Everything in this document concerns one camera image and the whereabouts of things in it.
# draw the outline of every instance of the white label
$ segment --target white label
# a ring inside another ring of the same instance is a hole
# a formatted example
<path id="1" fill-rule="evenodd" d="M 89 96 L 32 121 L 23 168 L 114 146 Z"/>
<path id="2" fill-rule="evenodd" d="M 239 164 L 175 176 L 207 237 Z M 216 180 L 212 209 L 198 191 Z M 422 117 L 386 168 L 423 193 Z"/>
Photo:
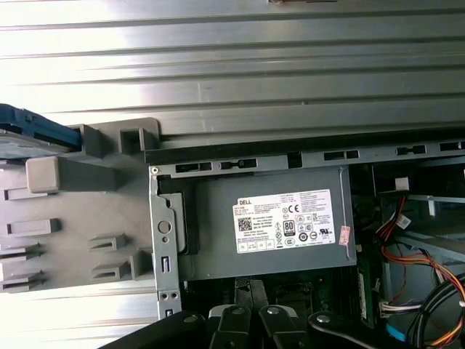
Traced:
<path id="1" fill-rule="evenodd" d="M 397 222 L 395 224 L 397 224 L 399 227 L 401 227 L 403 230 L 405 230 L 410 225 L 410 223 L 412 223 L 411 220 L 409 220 L 403 214 L 400 214 L 400 216 L 397 219 Z"/>
<path id="2" fill-rule="evenodd" d="M 240 198 L 232 210 L 238 253 L 336 242 L 328 189 Z"/>

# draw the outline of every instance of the barcode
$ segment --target barcode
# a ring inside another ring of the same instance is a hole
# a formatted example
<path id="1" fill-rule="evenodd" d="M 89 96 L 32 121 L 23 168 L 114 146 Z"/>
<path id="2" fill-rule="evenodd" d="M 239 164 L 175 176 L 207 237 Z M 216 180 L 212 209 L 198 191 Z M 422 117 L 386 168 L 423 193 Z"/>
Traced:
<path id="1" fill-rule="evenodd" d="M 252 230 L 252 219 L 247 218 L 238 218 L 239 231 L 250 231 Z"/>

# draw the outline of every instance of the wire bundle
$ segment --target wire bundle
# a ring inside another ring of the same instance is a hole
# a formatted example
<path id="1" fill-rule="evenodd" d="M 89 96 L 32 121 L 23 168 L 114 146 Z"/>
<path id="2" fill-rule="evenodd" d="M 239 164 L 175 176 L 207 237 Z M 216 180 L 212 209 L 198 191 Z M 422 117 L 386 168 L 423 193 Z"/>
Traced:
<path id="1" fill-rule="evenodd" d="M 390 303 L 382 303 L 380 305 L 383 313 L 387 315 L 402 315 L 416 313 L 420 308 L 423 302 L 412 302 L 399 305 L 392 305 Z"/>
<path id="2" fill-rule="evenodd" d="M 399 293 L 394 297 L 393 303 L 402 293 L 405 288 L 406 283 L 406 265 L 429 265 L 436 270 L 444 279 L 441 285 L 436 287 L 432 293 L 424 301 L 423 305 L 418 308 L 418 314 L 413 320 L 409 331 L 414 329 L 412 343 L 417 348 L 422 348 L 424 346 L 424 331 L 426 328 L 426 323 L 431 316 L 432 312 L 435 311 L 441 304 L 444 303 L 448 298 L 452 297 L 456 292 L 459 293 L 461 299 L 465 301 L 465 288 L 462 285 L 465 282 L 465 274 L 462 276 L 455 276 L 450 270 L 445 266 L 436 263 L 426 252 L 419 252 L 415 254 L 410 254 L 408 256 L 403 256 L 400 252 L 400 256 L 396 256 L 387 251 L 387 244 L 392 240 L 392 231 L 394 230 L 397 220 L 399 219 L 400 213 L 403 210 L 405 204 L 405 197 L 401 197 L 397 202 L 396 212 L 394 216 L 385 222 L 377 231 L 376 235 L 381 241 L 381 253 L 390 261 L 400 263 L 404 266 L 404 281 Z M 446 346 L 454 342 L 464 325 L 464 314 L 461 313 L 460 318 L 457 320 L 455 327 L 445 333 L 441 338 L 435 340 L 432 343 L 429 343 L 428 346 Z"/>

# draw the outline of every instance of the gray metal bracket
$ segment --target gray metal bracket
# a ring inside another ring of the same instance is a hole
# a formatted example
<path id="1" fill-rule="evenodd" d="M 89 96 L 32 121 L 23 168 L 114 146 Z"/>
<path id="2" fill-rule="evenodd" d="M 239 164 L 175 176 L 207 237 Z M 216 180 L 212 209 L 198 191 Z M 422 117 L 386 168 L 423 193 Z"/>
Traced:
<path id="1" fill-rule="evenodd" d="M 429 236 L 412 231 L 397 234 L 395 239 L 402 244 L 425 249 L 431 254 L 438 254 L 453 260 L 465 262 L 465 242 L 462 241 L 440 236 Z"/>
<path id="2" fill-rule="evenodd" d="M 176 213 L 168 200 L 158 195 L 158 168 L 150 167 L 150 219 L 152 223 L 153 269 L 157 290 L 158 318 L 181 311 L 177 260 Z"/>

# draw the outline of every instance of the screw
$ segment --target screw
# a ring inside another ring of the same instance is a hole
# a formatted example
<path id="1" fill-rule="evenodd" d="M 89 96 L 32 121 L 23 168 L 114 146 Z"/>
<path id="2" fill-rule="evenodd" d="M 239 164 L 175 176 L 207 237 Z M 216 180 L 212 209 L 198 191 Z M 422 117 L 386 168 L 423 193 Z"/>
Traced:
<path id="1" fill-rule="evenodd" d="M 331 322 L 331 319 L 329 318 L 329 316 L 319 315 L 317 316 L 317 321 L 321 324 L 327 324 L 328 322 Z"/>
<path id="2" fill-rule="evenodd" d="M 240 314 L 244 314 L 244 309 L 243 308 L 234 308 L 231 313 L 233 313 L 234 315 L 240 315 Z"/>
<path id="3" fill-rule="evenodd" d="M 197 316 L 192 315 L 188 316 L 187 318 L 184 319 L 184 322 L 191 323 L 191 322 L 196 322 L 197 321 Z"/>
<path id="4" fill-rule="evenodd" d="M 279 309 L 278 308 L 268 308 L 267 313 L 270 315 L 276 315 L 279 314 Z"/>

